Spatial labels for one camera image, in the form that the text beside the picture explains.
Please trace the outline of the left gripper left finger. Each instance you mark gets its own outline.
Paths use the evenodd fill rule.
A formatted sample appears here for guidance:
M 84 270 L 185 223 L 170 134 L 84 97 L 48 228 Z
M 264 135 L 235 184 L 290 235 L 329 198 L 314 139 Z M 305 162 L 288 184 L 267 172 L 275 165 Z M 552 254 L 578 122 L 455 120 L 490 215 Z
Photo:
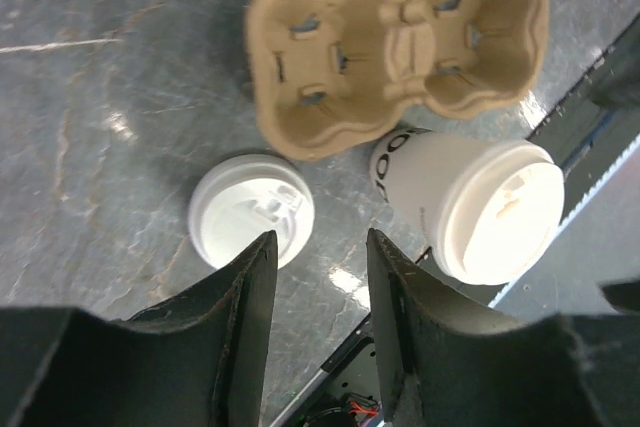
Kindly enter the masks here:
M 5 426 L 256 426 L 277 237 L 127 320 L 76 307 L 1 312 Z

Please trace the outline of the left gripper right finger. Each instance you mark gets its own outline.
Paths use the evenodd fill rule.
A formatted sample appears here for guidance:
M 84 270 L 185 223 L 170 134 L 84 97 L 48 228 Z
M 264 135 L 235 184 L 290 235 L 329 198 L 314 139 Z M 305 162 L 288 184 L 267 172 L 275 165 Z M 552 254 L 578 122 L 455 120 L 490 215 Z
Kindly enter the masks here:
M 535 322 L 459 293 L 384 233 L 366 241 L 384 418 L 395 426 L 635 426 L 639 319 Z

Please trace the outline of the white paper coffee cup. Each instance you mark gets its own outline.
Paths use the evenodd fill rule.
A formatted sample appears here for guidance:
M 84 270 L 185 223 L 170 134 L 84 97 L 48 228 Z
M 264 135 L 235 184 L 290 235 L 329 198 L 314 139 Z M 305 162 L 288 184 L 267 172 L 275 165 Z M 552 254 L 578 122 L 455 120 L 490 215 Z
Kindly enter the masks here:
M 490 166 L 505 146 L 417 128 L 393 131 L 376 146 L 372 182 L 440 259 L 460 262 L 485 203 Z

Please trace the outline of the brown cardboard cup carrier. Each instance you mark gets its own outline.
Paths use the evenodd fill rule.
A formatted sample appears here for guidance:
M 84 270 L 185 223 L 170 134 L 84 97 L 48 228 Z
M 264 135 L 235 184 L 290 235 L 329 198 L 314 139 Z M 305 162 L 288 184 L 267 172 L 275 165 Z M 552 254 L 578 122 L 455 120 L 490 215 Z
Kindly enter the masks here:
M 251 0 L 258 126 L 318 160 L 375 140 L 422 104 L 466 120 L 519 102 L 539 75 L 550 0 Z

